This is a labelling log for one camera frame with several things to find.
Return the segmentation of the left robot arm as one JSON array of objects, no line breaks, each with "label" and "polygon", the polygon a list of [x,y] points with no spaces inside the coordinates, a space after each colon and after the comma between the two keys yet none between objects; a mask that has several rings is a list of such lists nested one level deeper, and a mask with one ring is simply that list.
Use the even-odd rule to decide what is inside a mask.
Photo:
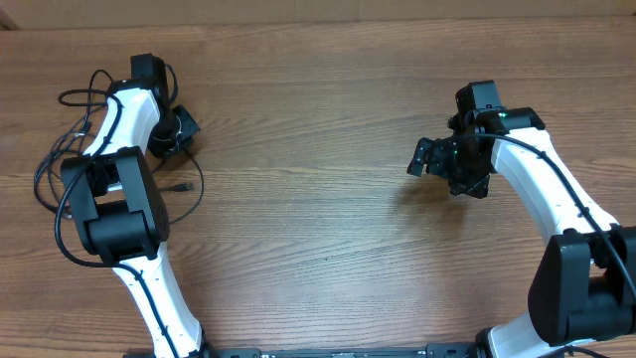
[{"label": "left robot arm", "polygon": [[170,219],[145,155],[189,153],[200,127],[175,102],[171,67],[152,54],[131,57],[131,77],[104,92],[107,114],[93,143],[61,165],[62,207],[72,210],[84,249],[128,288],[155,357],[212,357],[189,310],[167,250]]}]

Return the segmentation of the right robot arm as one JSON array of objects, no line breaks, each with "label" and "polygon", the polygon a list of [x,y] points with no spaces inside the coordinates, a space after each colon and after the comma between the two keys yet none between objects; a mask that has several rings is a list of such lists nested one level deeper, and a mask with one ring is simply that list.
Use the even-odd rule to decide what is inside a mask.
[{"label": "right robot arm", "polygon": [[431,343],[428,357],[593,356],[588,344],[635,332],[635,230],[585,192],[530,107],[507,108],[492,81],[455,95],[446,138],[423,137],[407,173],[446,180],[452,195],[483,199],[502,175],[546,247],[518,318],[480,331],[472,343]]}]

